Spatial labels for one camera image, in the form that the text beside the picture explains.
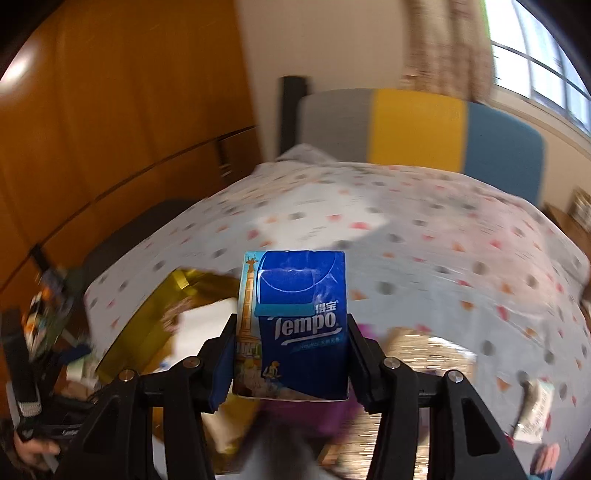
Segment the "white wall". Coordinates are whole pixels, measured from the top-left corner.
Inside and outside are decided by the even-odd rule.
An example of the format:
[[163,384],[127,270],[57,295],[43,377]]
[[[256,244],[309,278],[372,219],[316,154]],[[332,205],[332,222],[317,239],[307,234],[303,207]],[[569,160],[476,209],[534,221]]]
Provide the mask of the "white wall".
[[[408,52],[404,0],[236,0],[255,115],[266,160],[277,156],[278,79],[310,77],[314,91],[397,87]],[[491,104],[546,142],[543,202],[567,209],[576,186],[591,193],[591,143],[542,106],[496,88]]]
[[236,0],[266,160],[277,156],[279,78],[315,92],[397,87],[408,44],[403,0]]

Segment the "screw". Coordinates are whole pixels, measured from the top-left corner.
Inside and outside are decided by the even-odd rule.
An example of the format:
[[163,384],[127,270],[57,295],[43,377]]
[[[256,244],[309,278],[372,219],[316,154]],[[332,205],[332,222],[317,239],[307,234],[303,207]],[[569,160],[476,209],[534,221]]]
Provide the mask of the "screw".
[[119,373],[119,380],[121,380],[122,382],[128,382],[133,377],[135,377],[135,372],[133,370],[130,370],[129,368],[126,368],[125,370],[122,370]]
[[393,370],[400,367],[400,360],[398,360],[398,358],[394,358],[393,356],[387,356],[384,358],[384,365]]
[[198,367],[201,363],[201,360],[198,356],[188,356],[185,360],[183,360],[183,366],[185,368],[195,368]]
[[462,373],[457,370],[452,370],[447,374],[447,376],[449,377],[449,380],[454,383],[459,383],[464,380],[464,375],[462,375]]

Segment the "bed sheet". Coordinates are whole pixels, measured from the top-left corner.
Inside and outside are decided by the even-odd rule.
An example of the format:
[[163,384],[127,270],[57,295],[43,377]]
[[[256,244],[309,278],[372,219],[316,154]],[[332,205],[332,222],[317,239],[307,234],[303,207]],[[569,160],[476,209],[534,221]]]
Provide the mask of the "bed sheet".
[[[247,250],[343,250],[356,320],[476,352],[475,388],[506,432],[521,383],[554,383],[544,441],[561,446],[560,475],[591,426],[585,255],[533,205],[462,174],[340,163],[308,145],[280,160],[196,203],[93,282],[96,353],[175,268],[238,277]],[[525,468],[535,448],[516,444]]]

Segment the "wooden cabinet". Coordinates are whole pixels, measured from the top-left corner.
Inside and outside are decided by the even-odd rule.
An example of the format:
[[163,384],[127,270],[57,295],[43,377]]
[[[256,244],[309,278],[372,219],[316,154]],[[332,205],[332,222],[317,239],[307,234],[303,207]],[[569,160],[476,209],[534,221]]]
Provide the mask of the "wooden cabinet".
[[28,305],[36,242],[79,265],[150,206],[224,188],[222,140],[248,174],[253,127],[233,0],[65,0],[0,80],[0,306]]
[[[570,215],[566,214],[554,205],[546,204],[544,214],[554,223],[562,232],[569,237],[573,243],[591,261],[591,232],[586,232]],[[588,283],[583,290],[582,298],[591,300],[591,283]]]

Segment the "blue tissue packaging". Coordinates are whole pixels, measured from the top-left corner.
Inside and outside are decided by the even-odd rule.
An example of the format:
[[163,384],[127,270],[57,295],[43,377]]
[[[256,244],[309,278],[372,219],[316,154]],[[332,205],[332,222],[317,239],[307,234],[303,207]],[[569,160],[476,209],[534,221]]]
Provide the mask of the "blue tissue packaging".
[[345,400],[345,254],[247,252],[236,328],[235,394]]

